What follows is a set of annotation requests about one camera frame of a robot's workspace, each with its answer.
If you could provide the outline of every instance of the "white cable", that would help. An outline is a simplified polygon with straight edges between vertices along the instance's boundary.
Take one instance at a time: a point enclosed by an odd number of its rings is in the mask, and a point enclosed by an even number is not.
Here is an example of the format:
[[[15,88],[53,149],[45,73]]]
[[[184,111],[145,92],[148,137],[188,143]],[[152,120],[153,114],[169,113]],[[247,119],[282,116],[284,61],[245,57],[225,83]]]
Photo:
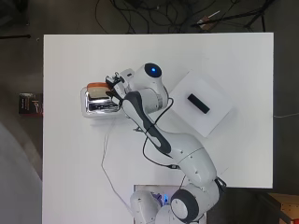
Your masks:
[[[284,116],[273,116],[273,118],[284,119],[284,118],[288,118],[288,117],[292,117],[292,116],[297,116],[297,115],[299,115],[299,113],[290,114],[290,115],[284,115]]]
[[[104,174],[105,174],[107,180],[110,183],[110,186],[111,186],[113,192],[119,197],[119,199],[121,200],[121,202],[124,204],[124,206],[126,207],[126,209],[129,211],[129,213],[132,216],[133,212],[132,212],[130,206],[124,201],[124,199],[120,196],[120,194],[114,189],[113,184],[112,184],[112,182],[111,182],[111,180],[110,180],[110,178],[109,178],[109,176],[108,176],[108,174],[107,174],[107,172],[106,172],[106,170],[104,168],[104,160],[105,160],[105,156],[106,156],[106,152],[107,152],[108,138],[109,138],[110,132],[112,131],[112,129],[114,127],[114,124],[115,124],[115,120],[113,119],[113,121],[112,121],[112,123],[111,123],[111,125],[110,125],[110,127],[109,127],[109,129],[108,129],[108,131],[106,133],[106,135],[105,135],[101,167],[102,167],[102,170],[104,171]]]

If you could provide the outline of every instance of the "wires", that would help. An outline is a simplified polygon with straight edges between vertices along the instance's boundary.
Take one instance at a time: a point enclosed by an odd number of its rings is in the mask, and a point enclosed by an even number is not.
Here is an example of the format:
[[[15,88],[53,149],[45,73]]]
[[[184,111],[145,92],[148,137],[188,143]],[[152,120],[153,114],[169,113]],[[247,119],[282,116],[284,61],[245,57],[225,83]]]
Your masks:
[[[153,125],[155,125],[158,120],[170,109],[170,107],[174,104],[175,100],[173,98],[169,98],[169,100],[171,100],[171,104],[170,106],[164,110],[164,112],[161,113],[161,115],[159,115],[159,117],[155,120],[155,122],[153,123]],[[170,164],[170,165],[165,165],[165,164],[160,164],[159,162],[153,161],[152,159],[150,159],[146,153],[145,153],[145,148],[146,148],[146,144],[148,142],[148,137],[146,138],[146,140],[144,141],[143,147],[142,147],[142,153],[143,156],[148,160],[151,161],[152,163],[159,165],[159,166],[163,166],[163,167],[167,167],[169,169],[179,169],[179,166],[175,165],[175,164]]]
[[[97,0],[96,4],[95,4],[95,9],[94,9],[94,17],[95,17],[95,20],[97,22],[97,24],[102,28],[102,30],[108,34],[108,32],[106,31],[106,29],[102,26],[102,24],[100,23],[100,21],[97,19],[97,15],[96,15],[96,12],[97,12],[97,6],[99,5],[99,2],[101,0]]]
[[[221,16],[221,19],[216,22],[211,28],[209,28],[207,31],[210,32],[211,30],[215,29],[216,26],[218,26],[219,23],[221,23],[222,19],[225,17],[225,15],[237,4],[241,2],[241,0],[231,0],[231,6],[226,10],[226,12],[223,13]]]
[[[178,189],[181,189],[181,187],[183,186],[183,183],[184,183],[185,178],[186,178],[186,175],[183,177],[183,179],[182,179],[182,181],[181,181],[180,186],[179,186]]]
[[[293,116],[298,116],[299,113],[295,113],[295,114],[290,114],[290,115],[284,115],[284,116],[273,116],[273,118],[275,119],[285,119],[285,118],[289,118],[289,117],[293,117]]]
[[[112,4],[112,6],[114,8],[116,8],[118,11],[128,11],[128,12],[134,12],[136,13],[137,15],[139,15],[147,24],[147,33],[149,34],[150,33],[150,23],[149,21],[138,11],[136,10],[133,10],[133,9],[128,9],[128,8],[120,8],[116,5],[116,2],[115,0],[110,0],[110,3]]]
[[[147,33],[150,33],[150,26],[156,25],[160,27],[164,27],[167,33],[182,33],[182,27],[186,24],[186,22],[191,19],[193,16],[199,14],[200,12],[208,9],[211,7],[216,0],[211,0],[212,2],[196,11],[193,12],[192,9],[197,5],[200,0],[191,1],[191,0],[177,0],[177,1],[169,1],[165,0],[163,4],[160,4],[158,6],[148,6],[145,1],[142,2],[142,5],[139,6],[138,9],[132,8],[131,6],[128,6],[124,0],[109,0],[111,5],[116,8],[120,14],[123,16],[125,21],[128,23],[128,30],[126,34],[131,34],[131,31],[133,34],[136,34],[135,28],[132,25],[132,22],[134,20],[134,15],[136,14],[138,17],[140,17],[147,25]],[[124,4],[124,8],[119,6],[119,1],[121,1]],[[96,6],[95,6],[95,19],[96,22],[99,24],[99,26],[102,28],[102,30],[108,34],[107,30],[103,27],[103,25],[100,23],[100,21],[97,19],[97,8],[99,5],[100,0],[97,0]]]
[[[124,204],[124,206],[126,207],[126,209],[128,210],[128,212],[131,215],[133,215],[133,212],[132,212],[130,206],[124,201],[124,199],[120,196],[120,194],[114,189],[113,184],[112,184],[112,182],[111,182],[111,180],[110,180],[110,178],[109,178],[109,176],[108,176],[108,174],[107,174],[107,172],[106,172],[106,170],[104,168],[104,160],[105,160],[105,156],[106,156],[106,153],[107,153],[108,138],[109,138],[109,135],[110,135],[110,133],[111,133],[113,127],[114,127],[114,124],[115,124],[115,120],[113,119],[113,121],[112,121],[112,123],[111,123],[111,125],[110,125],[110,127],[109,127],[109,129],[108,129],[108,131],[106,133],[106,135],[105,135],[101,167],[102,167],[102,170],[104,171],[104,174],[105,174],[107,180],[109,181],[109,184],[110,184],[113,192],[118,196],[118,198]]]

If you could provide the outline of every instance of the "black object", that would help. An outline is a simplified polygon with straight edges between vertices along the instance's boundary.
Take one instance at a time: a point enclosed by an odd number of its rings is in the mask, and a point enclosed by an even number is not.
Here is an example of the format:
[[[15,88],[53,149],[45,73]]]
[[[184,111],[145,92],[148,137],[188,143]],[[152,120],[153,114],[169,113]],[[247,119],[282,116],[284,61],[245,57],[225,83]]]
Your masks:
[[[237,14],[234,16],[229,16],[229,17],[223,17],[218,20],[210,20],[210,21],[204,21],[200,23],[193,24],[192,27],[199,27],[204,24],[210,24],[210,23],[215,23],[215,22],[220,22],[220,21],[229,21],[237,18],[243,18],[243,17],[248,17],[248,16],[254,16],[250,22],[244,25],[244,28],[247,28],[248,30],[251,30],[251,25],[260,17],[262,18],[262,26],[263,26],[263,31],[265,32],[265,24],[264,24],[264,12],[273,4],[276,0],[265,0],[264,4],[262,7],[258,8],[257,10],[253,12],[246,12],[242,14]]]
[[[142,0],[124,0],[124,1],[129,3],[134,8],[139,8],[142,3]]]
[[[6,35],[0,36],[0,39],[30,38],[30,35]]]
[[[44,111],[43,93],[20,93],[19,114],[42,117]]]
[[[200,109],[204,114],[209,111],[209,108],[193,94],[188,97],[188,100],[193,103],[198,109]]]

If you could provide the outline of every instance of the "black cable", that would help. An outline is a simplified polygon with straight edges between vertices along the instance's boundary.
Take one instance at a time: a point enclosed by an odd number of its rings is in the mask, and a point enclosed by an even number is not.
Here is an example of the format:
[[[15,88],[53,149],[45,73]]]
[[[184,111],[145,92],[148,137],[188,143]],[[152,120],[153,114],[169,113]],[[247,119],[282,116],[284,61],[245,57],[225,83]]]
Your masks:
[[[123,4],[125,5],[125,7],[127,9],[129,9],[129,7],[125,4],[125,2],[123,1]],[[119,12],[122,14],[122,16],[126,19],[126,21],[128,22],[128,31],[127,31],[127,34],[130,34],[130,29],[132,29],[133,33],[135,34],[136,31],[135,29],[133,28],[132,24],[131,24],[131,11],[128,11],[129,12],[129,20],[127,20],[127,18],[124,16],[124,14],[121,12],[121,10],[119,10]]]
[[[155,120],[155,122],[153,123],[153,125],[155,125],[158,120],[170,109],[170,107],[174,104],[175,100],[173,98],[169,98],[169,100],[171,100],[171,104],[170,106],[167,107],[167,109],[164,110],[164,112],[161,113],[161,115],[159,115],[159,117]],[[165,165],[165,164],[160,164],[159,162],[156,162],[156,161],[153,161],[152,159],[150,159],[146,153],[145,153],[145,148],[146,148],[146,144],[148,142],[148,137],[146,137],[146,140],[144,141],[144,144],[143,144],[143,147],[142,147],[142,154],[143,156],[148,160],[148,161],[151,161],[152,163],[156,164],[156,165],[159,165],[159,166],[163,166],[163,167],[167,167],[167,168],[170,168],[170,169],[179,169],[179,166],[178,165],[175,165],[175,164],[170,164],[170,165]]]
[[[106,31],[106,29],[102,26],[102,24],[100,23],[100,21],[97,19],[97,16],[96,16],[97,6],[99,5],[99,2],[100,2],[100,1],[101,1],[101,0],[97,0],[97,2],[96,2],[96,4],[95,4],[94,17],[95,17],[95,20],[96,20],[97,24],[102,28],[102,30],[103,30],[106,34],[108,34],[108,32]]]
[[[234,1],[231,0],[231,3],[232,3],[231,6],[226,10],[226,12],[223,13],[223,15],[221,16],[221,19],[218,22],[216,22],[213,26],[211,26],[207,31],[211,32],[213,29],[215,29],[215,27],[219,25],[219,23],[222,21],[222,19],[225,17],[225,15],[239,2],[241,2],[241,0],[234,0]]]
[[[112,6],[114,8],[116,8],[117,10],[120,10],[120,11],[128,11],[128,12],[134,12],[136,13],[137,15],[139,15],[146,23],[147,23],[147,33],[149,34],[150,33],[150,23],[149,21],[138,11],[136,10],[132,10],[132,9],[126,9],[126,8],[120,8],[118,7],[116,4],[115,4],[115,0],[110,0],[110,3],[112,4]]]
[[[183,177],[183,179],[182,179],[182,181],[181,181],[180,186],[179,186],[178,189],[181,189],[181,187],[183,186],[183,183],[184,183],[185,178],[186,178],[186,175]]]
[[[187,17],[187,18],[185,19],[185,21],[180,25],[180,27],[179,27],[179,31],[181,30],[182,26],[183,26],[189,19],[191,19],[191,18],[192,18],[193,16],[195,16],[196,14],[201,13],[201,12],[207,10],[208,8],[212,7],[215,3],[216,3],[216,0],[212,1],[208,6],[202,8],[202,9],[196,11],[196,12],[193,12],[193,14],[192,14],[191,16]]]

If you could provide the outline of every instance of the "small electronic device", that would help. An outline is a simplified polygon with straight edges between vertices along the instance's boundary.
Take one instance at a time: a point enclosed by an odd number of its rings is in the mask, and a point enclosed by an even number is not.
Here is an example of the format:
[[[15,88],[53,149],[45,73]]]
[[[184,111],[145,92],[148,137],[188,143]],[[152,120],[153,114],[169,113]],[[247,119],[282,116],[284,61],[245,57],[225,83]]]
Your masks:
[[[188,100],[193,103],[198,109],[200,109],[204,114],[209,111],[209,108],[193,94],[188,96]]]

